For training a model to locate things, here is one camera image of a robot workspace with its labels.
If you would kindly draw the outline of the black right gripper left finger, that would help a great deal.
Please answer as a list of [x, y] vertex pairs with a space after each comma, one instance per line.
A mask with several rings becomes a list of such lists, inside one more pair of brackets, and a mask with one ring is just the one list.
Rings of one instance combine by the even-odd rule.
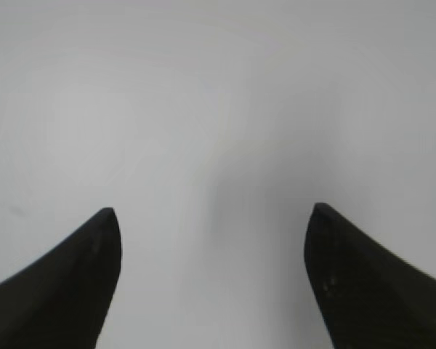
[[118, 219], [105, 207], [0, 283], [0, 348], [95, 348], [121, 261]]

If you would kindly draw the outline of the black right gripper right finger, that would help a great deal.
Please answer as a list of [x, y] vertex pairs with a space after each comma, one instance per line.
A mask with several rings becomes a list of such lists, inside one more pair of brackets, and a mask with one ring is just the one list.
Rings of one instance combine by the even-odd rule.
[[304, 264], [335, 348], [436, 348], [436, 278], [326, 203], [312, 209]]

